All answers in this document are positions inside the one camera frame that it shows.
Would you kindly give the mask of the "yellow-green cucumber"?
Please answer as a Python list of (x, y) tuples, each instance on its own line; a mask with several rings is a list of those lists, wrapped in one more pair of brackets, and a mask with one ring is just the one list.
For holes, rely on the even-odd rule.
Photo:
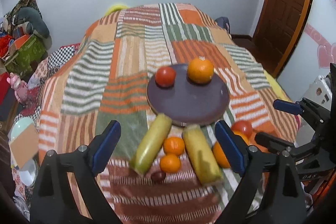
[(131, 169), (140, 175), (147, 173), (167, 138), (172, 123), (167, 115), (162, 113), (157, 115), (129, 162)]
[(215, 160), (200, 125), (191, 124), (182, 133), (187, 154), (194, 172), (203, 185), (223, 180), (222, 172)]

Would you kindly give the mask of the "red tomato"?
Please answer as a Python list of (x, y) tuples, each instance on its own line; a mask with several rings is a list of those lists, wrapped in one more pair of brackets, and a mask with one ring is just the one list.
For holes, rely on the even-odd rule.
[(252, 124), (250, 121), (240, 120), (231, 126), (232, 131), (242, 133), (247, 138), (250, 138), (253, 133)]
[(155, 73), (155, 82), (162, 88), (169, 88), (174, 85), (176, 71), (172, 67), (160, 67)]

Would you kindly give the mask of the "yellow foam tube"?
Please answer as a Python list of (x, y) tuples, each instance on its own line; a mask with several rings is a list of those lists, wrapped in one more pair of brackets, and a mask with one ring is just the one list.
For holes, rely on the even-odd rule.
[(121, 10), (124, 10), (124, 9), (128, 9), (129, 7), (127, 5), (123, 5), (123, 4), (114, 4), (112, 6), (110, 6), (104, 16), (108, 16), (109, 14), (111, 14), (112, 12), (116, 12), (116, 11), (121, 11)]

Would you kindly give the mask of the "large orange with sticker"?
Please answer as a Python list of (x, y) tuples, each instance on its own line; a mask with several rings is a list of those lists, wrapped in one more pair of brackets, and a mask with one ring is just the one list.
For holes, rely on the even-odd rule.
[[(239, 135), (240, 137), (242, 137), (242, 139), (249, 145), (250, 144), (250, 137), (252, 134), (250, 133), (246, 133), (246, 132), (242, 132), (242, 131), (238, 131), (238, 130), (233, 130), (235, 135)], [(230, 164), (229, 161), (224, 153), (224, 151), (222, 150), (219, 142), (217, 141), (212, 148), (214, 157), (218, 163), (218, 165), (221, 168), (230, 168)]]

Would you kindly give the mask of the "brown wooden door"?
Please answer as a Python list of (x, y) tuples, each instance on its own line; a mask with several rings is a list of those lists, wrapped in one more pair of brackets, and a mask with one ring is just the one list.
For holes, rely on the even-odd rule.
[(264, 56), (263, 67), (278, 77), (293, 53), (312, 0), (264, 0), (252, 41)]

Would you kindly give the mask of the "purple round plate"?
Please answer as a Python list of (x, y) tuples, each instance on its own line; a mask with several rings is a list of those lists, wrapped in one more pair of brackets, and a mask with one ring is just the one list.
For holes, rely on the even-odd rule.
[(197, 85), (187, 77), (187, 64), (174, 64), (175, 83), (161, 88), (152, 77), (147, 84), (147, 101), (153, 112), (163, 113), (172, 119), (173, 125), (189, 124), (207, 126), (221, 119), (230, 102), (226, 83), (216, 74), (205, 85)]

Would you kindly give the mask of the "small tangerine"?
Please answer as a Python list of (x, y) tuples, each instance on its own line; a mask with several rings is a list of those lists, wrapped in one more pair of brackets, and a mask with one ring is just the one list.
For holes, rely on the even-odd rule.
[(163, 151), (165, 154), (181, 156), (185, 151), (185, 142), (176, 136), (169, 137), (163, 142)]
[(181, 166), (182, 164), (179, 157), (174, 154), (168, 154), (163, 156), (159, 162), (159, 167), (161, 171), (165, 173), (177, 173), (180, 170)]

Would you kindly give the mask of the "pink rabbit figurine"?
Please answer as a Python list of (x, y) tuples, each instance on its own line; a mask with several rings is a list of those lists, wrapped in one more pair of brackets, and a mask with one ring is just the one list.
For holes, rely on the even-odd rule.
[(14, 95), (17, 101), (25, 105), (28, 97), (27, 83), (24, 80), (21, 80), (21, 78), (13, 72), (10, 73), (10, 76), (7, 77), (6, 80), (10, 87), (14, 90)]

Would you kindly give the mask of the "light green bowl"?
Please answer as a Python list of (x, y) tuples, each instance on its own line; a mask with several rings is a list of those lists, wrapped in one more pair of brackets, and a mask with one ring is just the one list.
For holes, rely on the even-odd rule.
[(29, 117), (23, 117), (19, 119), (12, 126), (9, 132), (9, 139), (14, 140), (17, 136), (19, 136), (30, 124), (33, 124), (34, 121)]

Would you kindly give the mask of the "dark grape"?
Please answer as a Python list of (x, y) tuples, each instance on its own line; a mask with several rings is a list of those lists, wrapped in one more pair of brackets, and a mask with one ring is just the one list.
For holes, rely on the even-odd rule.
[(163, 171), (157, 171), (151, 174), (150, 176), (153, 183), (161, 183), (166, 178), (166, 173)]

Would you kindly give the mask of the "grey plush toy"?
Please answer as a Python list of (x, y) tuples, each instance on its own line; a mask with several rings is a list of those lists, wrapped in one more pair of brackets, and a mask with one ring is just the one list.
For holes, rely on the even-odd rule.
[(21, 27), (24, 34), (35, 34), (42, 39), (50, 36), (50, 31), (41, 15), (31, 7), (21, 8), (14, 16), (14, 24)]

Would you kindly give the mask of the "striped patchwork blanket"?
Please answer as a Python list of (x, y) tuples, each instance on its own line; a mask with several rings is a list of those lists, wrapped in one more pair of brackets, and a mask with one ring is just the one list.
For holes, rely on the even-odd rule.
[[(55, 73), (45, 83), (39, 116), (39, 158), (73, 152), (121, 125), (121, 137), (97, 176), (106, 200), (124, 223), (214, 223), (232, 197), (239, 176), (210, 157), (200, 175), (193, 152), (210, 152), (215, 122), (245, 122), (253, 132), (295, 140), (300, 119), (275, 110), (276, 92), (264, 68), (201, 10), (159, 3), (115, 11), (94, 22), (79, 48), (49, 57)], [(184, 151), (181, 168), (160, 174), (162, 148), (144, 169), (132, 161), (147, 147), (143, 137), (164, 114), (168, 138), (189, 124), (201, 139)]]

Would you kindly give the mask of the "white wardrobe sliding door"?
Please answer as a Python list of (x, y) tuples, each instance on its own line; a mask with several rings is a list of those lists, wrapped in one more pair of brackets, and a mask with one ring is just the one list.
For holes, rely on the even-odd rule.
[(292, 101), (309, 98), (329, 109), (331, 95), (322, 78), (335, 63), (335, 0), (313, 0), (298, 44), (277, 78)]

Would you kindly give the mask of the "orange on plate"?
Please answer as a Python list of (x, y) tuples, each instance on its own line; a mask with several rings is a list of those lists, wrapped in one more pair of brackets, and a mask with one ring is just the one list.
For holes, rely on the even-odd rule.
[(204, 85), (212, 80), (214, 65), (204, 56), (192, 59), (187, 66), (187, 77), (196, 84)]

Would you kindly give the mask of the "blue-grey chair back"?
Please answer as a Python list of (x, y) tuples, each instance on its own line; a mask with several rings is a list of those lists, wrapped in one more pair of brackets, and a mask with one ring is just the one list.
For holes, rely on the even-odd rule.
[(225, 29), (229, 34), (231, 33), (230, 21), (227, 17), (221, 16), (215, 19), (215, 22), (217, 23), (219, 27)]

